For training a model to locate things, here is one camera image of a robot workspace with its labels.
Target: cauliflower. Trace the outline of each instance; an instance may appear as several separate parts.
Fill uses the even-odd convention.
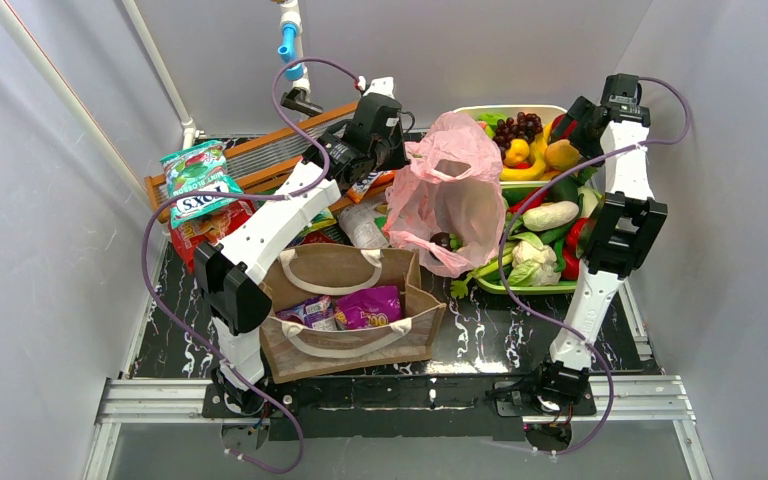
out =
[[[514,269],[508,277],[511,286],[538,287],[554,285],[561,278],[556,272],[558,257],[548,245],[543,245],[537,235],[523,235],[513,251]]]

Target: pipe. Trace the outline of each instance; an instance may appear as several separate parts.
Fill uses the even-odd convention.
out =
[[[278,47],[278,55],[284,63],[290,63],[296,59],[296,33],[298,30],[292,23],[284,25],[284,41]]]
[[[193,123],[193,117],[187,111],[187,107],[184,106],[184,100],[181,99],[181,95],[178,93],[178,89],[175,88],[175,83],[172,81],[172,76],[169,75],[169,70],[166,69],[166,64],[163,63],[163,57],[160,56],[160,50],[157,49],[157,45],[151,38],[151,33],[148,31],[148,26],[143,20],[140,9],[137,7],[135,0],[122,0],[125,5],[125,10],[128,12],[128,17],[131,18],[131,23],[134,24],[134,28],[137,30],[137,35],[140,36],[140,40],[143,42],[143,46],[148,52],[148,57],[151,59],[151,64],[154,65],[154,70],[160,77],[160,82],[163,84],[163,88],[166,89],[166,94],[169,95],[169,100],[172,101],[172,106],[175,107],[175,111],[178,113],[178,118],[181,119],[181,125],[184,127],[195,127]]]
[[[133,170],[125,163],[122,154],[113,145],[113,142],[101,129],[98,122],[95,121],[87,107],[66,82],[66,79],[57,70],[57,67],[45,54],[42,47],[37,43],[30,30],[25,26],[16,11],[10,5],[8,0],[0,0],[0,23],[7,30],[7,33],[16,42],[16,45],[25,53],[27,59],[34,65],[37,72],[45,79],[48,86],[54,90],[54,93],[60,98],[60,101],[66,106],[70,113],[75,117],[78,123],[86,129],[96,146],[101,150],[105,160],[119,175],[119,178],[125,182],[125,185],[131,190],[131,193],[139,198],[143,204],[149,208],[148,194],[142,183],[137,179]]]
[[[304,56],[302,51],[302,16],[299,13],[298,0],[287,0],[281,3],[281,35],[283,42],[278,47],[278,55],[284,63],[290,63]],[[307,76],[307,68],[303,63],[287,70],[284,73],[287,80],[293,82],[294,87],[304,89],[310,93],[310,81]]]

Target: bag handle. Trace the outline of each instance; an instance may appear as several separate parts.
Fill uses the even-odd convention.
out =
[[[364,288],[373,287],[378,283],[378,280],[381,279],[381,250],[361,250],[360,253],[367,262],[375,267],[375,270],[372,272],[372,276],[369,277],[369,280],[351,287],[326,287],[324,285],[315,285],[313,283],[305,282],[297,277],[296,274],[290,270],[290,262],[298,256],[295,249],[284,250],[278,255],[278,259],[281,261],[281,268],[284,269],[284,276],[296,287],[318,295],[340,296],[355,293]]]
[[[384,335],[374,342],[367,343],[366,345],[361,345],[360,347],[352,348],[349,350],[329,350],[327,348],[314,347],[304,343],[304,341],[299,338],[298,335],[307,327],[299,325],[298,323],[282,321],[281,331],[284,333],[284,336],[287,337],[287,340],[289,340],[290,343],[292,343],[293,346],[302,353],[306,353],[312,357],[343,359],[360,357],[368,353],[372,353],[378,349],[384,348],[387,345],[390,345],[396,340],[399,340],[400,338],[403,338],[405,335],[407,335],[410,332],[412,326],[413,320],[411,317],[403,318],[388,325],[391,331],[387,335]]]

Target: white pipe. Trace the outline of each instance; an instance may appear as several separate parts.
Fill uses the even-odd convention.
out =
[[[152,65],[154,65],[157,75],[160,77],[160,82],[163,83],[163,88],[166,89],[166,94],[169,95],[169,99],[172,100],[172,106],[175,107],[175,111],[178,112],[178,118],[181,119],[181,125],[184,127],[195,127],[193,124],[193,117],[187,112],[187,107],[184,106],[184,100],[181,99],[181,95],[178,93],[178,89],[175,88],[175,83],[172,81],[172,76],[169,75],[169,70],[166,69],[166,64],[163,63],[163,57],[160,56],[160,51],[157,49],[154,40],[151,38],[151,33],[148,31],[148,26],[143,20],[140,9],[137,7],[135,0],[122,0],[125,5],[125,10],[128,12],[128,16],[131,18],[131,23],[134,24],[134,28],[137,29],[137,35],[140,36],[140,40],[143,42],[143,46],[148,52],[148,57],[151,59]]]
[[[104,158],[111,167],[119,174],[119,177],[128,186],[135,197],[139,198],[144,205],[149,206],[148,195],[145,188],[137,179],[137,176],[131,170],[122,155],[116,150],[113,142],[107,138],[104,130],[98,125],[98,122],[90,114],[87,107],[81,102],[81,99],[72,90],[72,87],[54,66],[48,55],[42,50],[39,43],[30,30],[25,27],[19,15],[10,6],[7,0],[0,0],[0,23],[7,30],[7,33],[16,42],[16,45],[22,49],[25,56],[36,67],[37,72],[45,79],[54,93],[60,97],[60,101],[69,109],[76,120],[86,129],[90,137],[95,141],[96,146],[101,150]]]
[[[298,0],[287,0],[281,5],[281,23],[279,28],[283,31],[284,24],[292,23],[298,29],[295,41],[293,42],[293,48],[296,50],[296,58],[304,57],[304,49],[302,48],[302,16],[299,11]],[[295,80],[293,86],[301,88],[308,93],[308,100],[310,100],[310,78],[307,76],[307,66],[304,66],[304,75],[302,78]]]

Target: gray wall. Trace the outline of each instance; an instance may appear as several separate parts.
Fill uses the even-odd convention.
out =
[[[670,217],[633,284],[670,373],[685,379],[717,478],[768,478],[768,2],[656,0],[618,67],[664,78],[695,126],[653,148]],[[653,136],[678,131],[647,89]]]
[[[280,10],[266,0],[140,0],[181,96],[208,133],[266,133],[281,61]],[[394,76],[406,110],[428,126],[469,105],[597,96],[651,0],[301,0],[306,55],[367,78]],[[356,99],[351,82],[312,65],[313,100]],[[286,88],[288,82],[282,82]]]
[[[138,173],[175,149],[174,112],[114,4],[69,17],[15,3]],[[82,472],[147,299],[148,211],[129,193],[0,25],[0,479]]]

